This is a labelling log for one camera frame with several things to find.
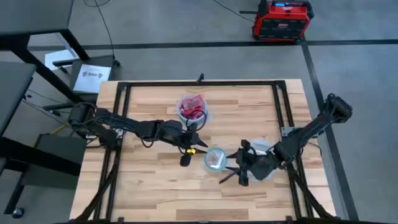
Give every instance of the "table leg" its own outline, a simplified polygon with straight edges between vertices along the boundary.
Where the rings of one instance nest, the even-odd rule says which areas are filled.
[[[54,74],[49,68],[47,68],[40,60],[38,60],[32,53],[27,49],[13,48],[11,51],[16,54],[25,63],[31,63],[36,65],[36,72],[47,80],[52,86],[58,91],[64,94],[70,101],[74,103],[82,102],[83,100],[72,92],[68,85],[66,85],[56,74]]]
[[[4,137],[0,138],[0,145],[2,146],[0,157],[41,166],[74,176],[79,176],[80,174],[81,165],[68,159],[34,149]]]
[[[86,51],[81,47],[79,42],[76,40],[75,36],[73,36],[70,30],[64,30],[60,32],[62,37],[68,42],[68,44],[75,50],[76,54],[79,55],[80,60],[89,60],[90,57],[86,53]]]
[[[22,181],[24,179],[25,173],[23,172],[21,176],[19,176],[17,185],[14,188],[14,191],[11,194],[11,197],[6,205],[6,209],[4,209],[5,215],[10,215],[12,212],[15,210],[17,207],[17,203],[19,201],[19,198],[21,197],[22,191],[24,190],[24,185],[22,184]]]
[[[61,36],[60,33],[56,33],[55,35],[57,36],[58,40],[60,40],[60,42],[62,42],[62,44],[63,44],[63,45],[65,46],[65,48],[69,51],[69,53],[70,53],[72,56],[76,57],[75,52],[72,50],[72,48],[70,47],[69,43],[65,40],[65,38],[63,38],[63,37]]]
[[[6,158],[0,158],[0,161],[2,162],[1,164],[2,166],[0,165],[0,175],[4,169],[18,171],[18,172],[25,172],[25,170],[27,169],[27,164],[25,162],[20,162]]]

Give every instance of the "wire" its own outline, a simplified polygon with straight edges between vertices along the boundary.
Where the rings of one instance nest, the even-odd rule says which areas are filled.
[[[76,133],[76,131],[77,130],[73,130],[70,134],[69,134],[69,137],[72,137],[73,136],[73,134],[75,134]]]
[[[188,117],[191,117],[191,118],[187,118],[187,120],[185,121],[185,126],[186,126],[187,129],[188,129],[188,121],[189,121],[190,119],[192,119],[192,116],[193,116],[193,113],[194,113],[194,112],[201,112],[201,113],[205,116],[205,120],[203,121],[203,124],[200,126],[200,128],[196,129],[196,131],[200,131],[200,130],[205,126],[206,121],[207,121],[207,114],[206,114],[203,110],[194,110],[194,111],[192,111],[192,112],[188,115]]]
[[[245,20],[250,21],[250,22],[254,22],[254,21],[251,20],[251,19],[248,19],[248,18],[246,18],[246,17],[243,17],[243,16],[239,15],[238,13],[236,13],[235,11],[233,11],[232,9],[230,9],[230,8],[224,6],[223,4],[219,3],[217,0],[213,0],[213,1],[216,2],[217,4],[219,4],[221,7],[225,8],[226,10],[229,10],[229,11],[231,11],[233,14],[239,16],[240,18],[245,19]]]
[[[52,131],[50,134],[58,134],[61,130],[63,130],[64,128],[67,128],[67,127],[68,127],[68,125],[64,124],[61,127],[59,127],[57,129],[55,129],[54,131]]]
[[[317,144],[315,144],[315,143],[312,143],[312,142],[307,142],[307,144],[310,144],[310,145],[312,145],[312,146],[315,146],[315,147],[319,148],[319,151],[320,151],[321,156],[322,156],[322,148],[321,148],[319,145],[317,145]]]
[[[34,104],[34,103],[32,103],[32,102],[30,102],[30,101],[28,101],[28,100],[25,100],[26,102],[29,102],[32,106],[35,106],[35,107],[37,107],[37,108],[40,108],[40,109],[42,109],[42,110],[44,110],[44,111],[47,111],[47,110],[45,110],[42,106],[39,106],[39,105],[37,105],[37,104]],[[70,112],[66,112],[66,111],[58,111],[57,110],[57,112],[59,112],[59,113],[67,113],[67,114],[70,114]]]
[[[95,141],[96,139],[98,139],[98,136],[95,137],[95,138],[93,138],[92,140],[88,141],[87,144],[86,144],[86,146],[89,145],[90,143],[92,143],[93,141]]]
[[[104,147],[104,146],[86,146],[86,149],[94,149],[99,147]]]
[[[181,154],[184,155],[184,152],[182,151],[181,147],[180,146],[177,146],[177,147],[178,147],[178,150],[181,152]]]
[[[256,150],[252,146],[250,146],[250,149],[253,151],[253,154],[256,156],[257,155]]]
[[[105,117],[106,117],[106,116],[94,117],[94,118],[89,119],[88,121],[85,121],[85,122],[83,122],[83,123],[79,123],[78,125],[84,125],[84,124],[87,124],[87,123],[89,123],[89,122],[96,122],[96,123],[98,123],[98,124],[101,124],[101,123],[98,122],[97,120],[100,119],[100,118],[105,118]],[[123,120],[118,119],[118,118],[112,118],[112,120],[114,120],[114,121],[123,121]],[[175,127],[173,127],[173,126],[163,125],[162,127],[160,127],[160,128],[156,131],[154,137],[150,140],[150,144],[149,144],[149,145],[147,145],[147,144],[144,142],[144,138],[143,138],[139,133],[134,133],[134,134],[141,140],[141,143],[142,143],[142,145],[143,145],[144,147],[150,148],[150,147],[152,147],[152,146],[154,145],[154,143],[155,143],[155,141],[156,141],[156,139],[157,139],[157,137],[158,137],[160,131],[163,130],[164,128],[174,128],[174,129],[180,130],[180,129],[175,128]]]
[[[34,105],[32,105],[31,103],[29,103],[28,101],[22,100],[22,102],[26,103],[27,105],[29,105],[29,106],[32,107],[33,109],[35,109],[35,110],[39,111],[40,113],[42,113],[42,114],[48,116],[49,118],[53,119],[53,120],[56,121],[56,122],[58,122],[58,123],[60,123],[60,124],[62,124],[62,125],[66,124],[65,122],[59,121],[58,119],[56,119],[56,118],[54,118],[54,117],[48,115],[46,112],[41,111],[40,109],[36,108]]]
[[[47,97],[47,96],[43,96],[43,95],[41,95],[40,93],[37,93],[37,92],[35,92],[35,91],[33,91],[33,90],[27,90],[27,91],[31,91],[32,93],[34,93],[34,94],[36,94],[36,95],[38,95],[38,96],[41,96],[42,98],[46,98],[46,99],[48,99],[48,100],[51,100],[51,101],[54,101],[54,102],[57,102],[57,103],[62,103],[61,101],[58,101],[58,100],[49,98],[49,97]]]
[[[111,0],[107,0],[106,2],[104,2],[104,3],[102,3],[102,4],[99,4],[98,6],[103,6],[103,5],[107,4],[107,3],[110,2],[110,1],[111,1]],[[87,3],[87,0],[84,0],[83,2],[84,2],[85,5],[88,6],[88,7],[97,7],[96,5],[90,5],[90,4],[88,4],[88,3]]]
[[[101,14],[102,21],[104,22],[106,31],[108,32],[108,37],[109,37],[109,41],[111,42],[112,55],[113,55],[113,59],[114,59],[114,49],[113,49],[113,43],[112,43],[111,34],[109,33],[109,29],[108,29],[108,26],[106,25],[106,22],[105,22],[105,19],[104,19],[104,15],[102,15],[102,12],[101,12],[101,9],[100,9],[100,6],[103,6],[103,5],[105,5],[106,3],[101,4],[101,5],[98,5],[97,0],[94,0],[94,2],[95,2],[95,4],[96,4],[96,7],[97,7],[99,13]]]

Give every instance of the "red generator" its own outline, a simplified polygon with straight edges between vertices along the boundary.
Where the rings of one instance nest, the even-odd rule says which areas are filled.
[[[308,1],[261,0],[252,28],[256,40],[296,41],[314,17]]]

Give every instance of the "chair leg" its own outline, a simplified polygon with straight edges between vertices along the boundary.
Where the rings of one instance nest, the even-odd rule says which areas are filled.
[[[14,210],[17,208],[17,203],[19,201],[19,197],[21,197],[22,191],[24,190],[25,185],[22,184],[22,180],[24,179],[25,172],[19,176],[19,180],[17,185],[15,186],[14,191],[11,194],[10,200],[7,203],[6,209],[4,210],[5,215],[11,215],[14,213]]]

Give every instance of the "wooden tabletop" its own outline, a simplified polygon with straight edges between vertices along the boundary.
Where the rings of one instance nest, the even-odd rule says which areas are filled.
[[[311,117],[301,80],[286,80],[286,84],[295,125],[309,123]],[[112,111],[116,86],[117,82],[102,84],[99,107]],[[270,144],[280,139],[270,86],[135,86],[131,89],[127,116],[136,120],[178,120],[175,105],[190,93],[202,94],[208,103],[208,122],[199,134],[209,147],[233,153],[241,139],[263,138]],[[96,193],[103,155],[104,149],[86,150],[70,218],[77,217]],[[208,170],[204,155],[195,155],[189,167],[180,167],[180,156],[176,147],[163,142],[146,149],[135,135],[127,133],[112,220],[124,217],[125,221],[134,222],[265,221],[285,220],[287,215],[294,217],[286,171],[276,170],[271,180],[250,181],[248,187],[240,186],[237,177],[220,185],[218,181],[228,171]],[[328,212],[335,214],[319,149],[306,146],[302,158],[310,190]],[[300,191],[299,195],[305,214]]]

